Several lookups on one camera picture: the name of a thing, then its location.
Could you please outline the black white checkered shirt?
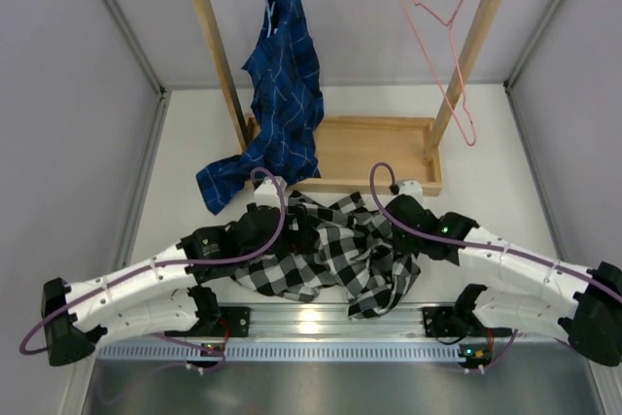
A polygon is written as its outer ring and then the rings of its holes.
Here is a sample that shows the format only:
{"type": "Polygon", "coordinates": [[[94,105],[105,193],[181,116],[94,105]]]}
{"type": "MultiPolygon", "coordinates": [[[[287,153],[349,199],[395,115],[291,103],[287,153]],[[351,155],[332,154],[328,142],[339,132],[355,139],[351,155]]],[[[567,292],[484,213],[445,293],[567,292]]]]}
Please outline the black white checkered shirt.
{"type": "Polygon", "coordinates": [[[252,259],[234,272],[234,282],[261,295],[303,303],[315,300],[322,289],[340,287],[353,320],[383,316],[410,292],[421,273],[416,256],[397,251],[392,224],[380,211],[368,209],[360,193],[325,206],[295,190],[288,200],[288,228],[300,228],[298,213],[311,227],[311,252],[252,259]]]}

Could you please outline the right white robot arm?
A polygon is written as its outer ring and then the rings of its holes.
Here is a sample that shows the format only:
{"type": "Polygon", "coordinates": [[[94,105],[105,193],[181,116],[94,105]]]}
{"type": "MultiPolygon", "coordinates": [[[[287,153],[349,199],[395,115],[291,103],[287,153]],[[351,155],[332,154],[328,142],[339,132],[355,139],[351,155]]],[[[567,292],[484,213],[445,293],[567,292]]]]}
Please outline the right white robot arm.
{"type": "Polygon", "coordinates": [[[436,217],[414,197],[396,196],[382,210],[397,248],[446,260],[472,272],[454,305],[464,334],[488,329],[536,333],[569,345],[593,363],[621,363],[621,270],[590,268],[539,256],[455,212],[436,217]]]}

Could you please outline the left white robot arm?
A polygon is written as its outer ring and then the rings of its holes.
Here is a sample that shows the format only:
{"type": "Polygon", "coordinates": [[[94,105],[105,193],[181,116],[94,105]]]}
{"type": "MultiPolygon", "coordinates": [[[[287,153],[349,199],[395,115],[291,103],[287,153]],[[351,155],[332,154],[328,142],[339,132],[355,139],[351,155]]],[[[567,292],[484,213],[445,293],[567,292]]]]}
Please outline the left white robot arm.
{"type": "Polygon", "coordinates": [[[42,293],[48,362],[76,363],[106,345],[147,334],[210,335],[222,312],[208,282],[242,271],[260,248],[264,259],[280,259],[310,253],[317,239],[305,208],[282,215],[252,203],[238,221],[201,227],[114,273],[85,282],[49,280],[42,293]]]}

